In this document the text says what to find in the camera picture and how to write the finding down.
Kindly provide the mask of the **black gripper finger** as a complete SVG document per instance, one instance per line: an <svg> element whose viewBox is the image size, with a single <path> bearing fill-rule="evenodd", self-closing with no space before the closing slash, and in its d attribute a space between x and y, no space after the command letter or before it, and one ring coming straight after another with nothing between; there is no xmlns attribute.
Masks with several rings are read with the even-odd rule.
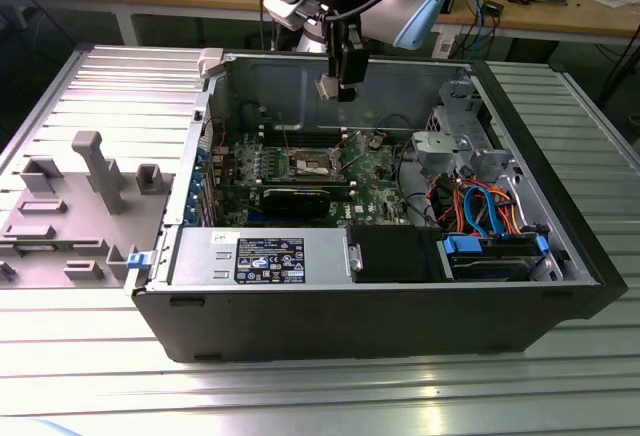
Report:
<svg viewBox="0 0 640 436"><path fill-rule="evenodd" d="M337 76L335 24L326 21L326 49L328 54L328 76Z"/></svg>
<svg viewBox="0 0 640 436"><path fill-rule="evenodd" d="M355 86L364 81L369 51L361 39L357 25L342 25L338 52L338 96L340 102L356 97Z"/></svg>

